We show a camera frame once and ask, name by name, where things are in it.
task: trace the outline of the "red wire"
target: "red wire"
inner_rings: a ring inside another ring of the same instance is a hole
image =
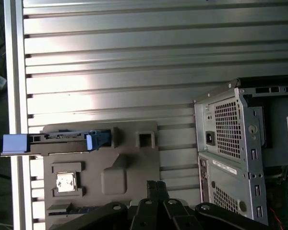
[[[280,229],[281,229],[281,230],[284,230],[284,229],[283,229],[282,222],[281,222],[281,221],[279,220],[279,218],[277,217],[276,212],[275,212],[272,208],[270,208],[270,210],[273,212],[275,219],[278,221]]]

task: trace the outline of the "power supply fan grille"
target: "power supply fan grille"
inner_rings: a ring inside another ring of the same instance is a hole
[[[214,203],[229,211],[238,213],[238,202],[216,186],[213,192]]]
[[[218,152],[240,159],[241,126],[238,124],[238,112],[236,102],[215,106]]]

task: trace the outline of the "circuit board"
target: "circuit board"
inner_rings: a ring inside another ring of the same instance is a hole
[[[288,230],[288,166],[286,167],[283,176],[266,180],[269,226],[274,230]]]

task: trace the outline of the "sheet metal panel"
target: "sheet metal panel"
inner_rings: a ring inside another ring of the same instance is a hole
[[[288,74],[288,0],[5,6],[11,132],[156,120],[161,178],[191,206],[200,202],[192,100],[236,77]],[[43,160],[13,158],[12,168],[23,172],[13,174],[14,213],[25,216],[14,229],[43,230]]]

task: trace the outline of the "computer tower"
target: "computer tower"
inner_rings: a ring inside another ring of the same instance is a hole
[[[202,202],[268,225],[266,169],[288,165],[288,76],[233,80],[194,108]]]

